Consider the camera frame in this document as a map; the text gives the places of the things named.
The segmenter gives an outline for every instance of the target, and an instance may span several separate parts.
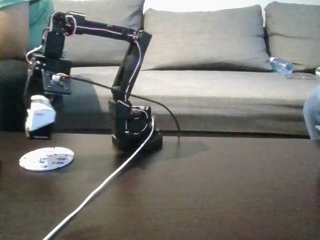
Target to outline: seat cushion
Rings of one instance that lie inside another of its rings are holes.
[[[85,19],[138,30],[142,26],[145,0],[53,0],[54,9],[85,14]],[[67,59],[80,66],[120,65],[129,43],[111,38],[74,35],[66,37]]]
[[[148,9],[143,70],[271,70],[260,5],[218,11]]]
[[[265,8],[270,53],[300,72],[320,66],[320,5],[272,2]]]
[[[118,67],[73,68],[72,75],[111,86]],[[165,104],[184,131],[307,134],[303,104],[319,79],[288,80],[273,72],[150,70],[141,71],[132,93]],[[58,114],[60,129],[110,129],[109,90],[72,83]],[[175,130],[171,116],[154,103],[130,98],[136,106],[151,106],[161,130]]]

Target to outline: table surface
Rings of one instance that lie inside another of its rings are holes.
[[[70,148],[74,162],[19,166],[41,147]],[[319,240],[319,155],[307,139],[164,137],[54,239]],[[43,239],[128,157],[110,135],[0,133],[0,239]]]

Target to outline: green shirt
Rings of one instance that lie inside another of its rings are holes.
[[[0,0],[0,9],[29,0]],[[52,0],[40,0],[29,6],[29,46],[28,51],[41,44],[42,32],[48,26],[54,12]]]

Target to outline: sofa cushion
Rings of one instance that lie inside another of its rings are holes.
[[[138,30],[142,26],[145,0],[53,0],[56,11],[74,11],[89,21]],[[75,35],[65,40],[66,58],[74,66],[120,65],[129,44],[111,38]]]
[[[143,70],[270,71],[259,5],[202,12],[148,9]]]
[[[73,68],[72,74],[111,86],[118,67]],[[141,71],[132,90],[165,104],[184,131],[247,132],[307,135],[303,104],[319,80],[292,79],[273,72],[199,70]],[[72,83],[56,128],[111,128],[109,90]],[[176,130],[168,112],[157,104],[130,97],[136,106],[151,106],[160,130]]]
[[[270,53],[294,69],[315,73],[320,66],[320,5],[272,2],[265,8]]]

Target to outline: white round plate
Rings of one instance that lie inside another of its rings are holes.
[[[68,148],[45,147],[23,155],[19,165],[30,171],[49,171],[68,165],[74,156],[74,152]]]

